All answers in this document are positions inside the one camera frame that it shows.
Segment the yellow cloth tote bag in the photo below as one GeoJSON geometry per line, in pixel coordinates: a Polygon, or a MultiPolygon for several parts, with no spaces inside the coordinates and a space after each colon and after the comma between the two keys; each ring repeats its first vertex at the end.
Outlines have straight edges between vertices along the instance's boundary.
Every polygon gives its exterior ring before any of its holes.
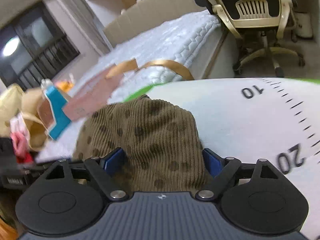
{"type": "Polygon", "coordinates": [[[1,137],[21,132],[31,151],[41,151],[48,140],[47,129],[37,109],[42,102],[40,88],[26,92],[14,83],[1,94],[1,137]]]}

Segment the brown polka dot corduroy garment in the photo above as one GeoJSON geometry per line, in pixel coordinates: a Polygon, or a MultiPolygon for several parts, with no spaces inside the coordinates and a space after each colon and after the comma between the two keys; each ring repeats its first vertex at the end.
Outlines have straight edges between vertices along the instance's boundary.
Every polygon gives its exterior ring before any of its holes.
{"type": "Polygon", "coordinates": [[[124,166],[115,181],[126,191],[189,191],[209,181],[193,115],[143,95],[107,105],[84,122],[74,160],[105,157],[122,148],[124,166]]]}

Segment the pink rectangular box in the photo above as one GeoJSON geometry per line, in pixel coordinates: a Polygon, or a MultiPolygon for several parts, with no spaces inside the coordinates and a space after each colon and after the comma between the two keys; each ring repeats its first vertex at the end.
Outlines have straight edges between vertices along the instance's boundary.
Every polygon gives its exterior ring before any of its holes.
{"type": "Polygon", "coordinates": [[[123,72],[113,64],[88,80],[63,107],[63,112],[71,121],[92,114],[107,104],[122,78],[123,72]]]}

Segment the red fabric garment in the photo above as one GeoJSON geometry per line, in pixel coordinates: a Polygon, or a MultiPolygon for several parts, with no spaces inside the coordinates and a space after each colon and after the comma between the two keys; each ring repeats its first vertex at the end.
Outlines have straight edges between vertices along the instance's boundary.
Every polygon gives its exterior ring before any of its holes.
{"type": "Polygon", "coordinates": [[[18,164],[32,163],[33,157],[29,152],[29,145],[26,137],[21,132],[13,132],[10,134],[12,146],[18,164]]]}

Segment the blue and cream toy case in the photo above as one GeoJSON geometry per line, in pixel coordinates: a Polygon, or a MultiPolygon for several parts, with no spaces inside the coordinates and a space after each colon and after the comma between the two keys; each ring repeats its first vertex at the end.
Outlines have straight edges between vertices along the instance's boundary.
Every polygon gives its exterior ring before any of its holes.
{"type": "Polygon", "coordinates": [[[71,123],[63,108],[70,96],[56,87],[50,79],[41,80],[42,102],[38,105],[38,115],[46,127],[48,136],[57,140],[71,123]]]}

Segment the beige and black office chair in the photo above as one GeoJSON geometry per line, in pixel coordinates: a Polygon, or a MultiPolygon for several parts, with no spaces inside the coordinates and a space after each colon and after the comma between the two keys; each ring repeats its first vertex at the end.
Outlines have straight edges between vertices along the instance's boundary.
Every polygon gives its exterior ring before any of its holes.
{"type": "Polygon", "coordinates": [[[245,34],[255,31],[260,35],[263,47],[239,57],[233,66],[235,75],[240,75],[243,66],[258,57],[266,57],[274,67],[276,77],[284,77],[284,71],[274,57],[276,54],[290,54],[298,59],[300,67],[305,66],[304,56],[292,49],[282,47],[286,30],[295,29],[297,22],[292,0],[194,0],[212,15],[217,15],[229,32],[242,41],[245,34]]]}

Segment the white quilted mattress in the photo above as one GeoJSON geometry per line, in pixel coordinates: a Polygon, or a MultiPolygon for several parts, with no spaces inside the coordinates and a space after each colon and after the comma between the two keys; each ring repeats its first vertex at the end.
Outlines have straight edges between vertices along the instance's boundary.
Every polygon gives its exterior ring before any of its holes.
{"type": "MultiPolygon", "coordinates": [[[[232,65],[238,55],[235,38],[222,27],[217,16],[207,10],[191,12],[117,45],[85,72],[68,94],[74,96],[88,80],[113,64],[132,59],[136,59],[139,67],[153,60],[176,61],[188,68],[196,80],[205,78],[206,70],[209,79],[234,77],[232,65]]],[[[129,72],[124,74],[119,88],[107,102],[122,102],[148,85],[181,80],[179,75],[164,67],[148,67],[137,74],[129,72]]],[[[35,157],[36,163],[71,158],[84,121],[82,118],[71,123],[57,141],[47,142],[35,157]]]]}

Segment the dark framed window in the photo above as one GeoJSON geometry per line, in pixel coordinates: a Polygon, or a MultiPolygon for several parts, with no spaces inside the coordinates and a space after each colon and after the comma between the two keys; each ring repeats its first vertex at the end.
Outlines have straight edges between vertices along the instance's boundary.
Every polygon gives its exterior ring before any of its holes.
{"type": "Polygon", "coordinates": [[[1,28],[1,81],[36,88],[79,54],[44,3],[36,3],[1,28]]]}

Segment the beige upholstered bed headboard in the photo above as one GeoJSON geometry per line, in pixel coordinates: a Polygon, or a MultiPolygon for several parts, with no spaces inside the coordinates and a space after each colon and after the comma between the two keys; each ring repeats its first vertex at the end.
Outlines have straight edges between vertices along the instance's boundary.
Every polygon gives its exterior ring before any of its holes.
{"type": "Polygon", "coordinates": [[[104,29],[112,47],[191,12],[205,10],[194,0],[141,0],[104,29]]]}

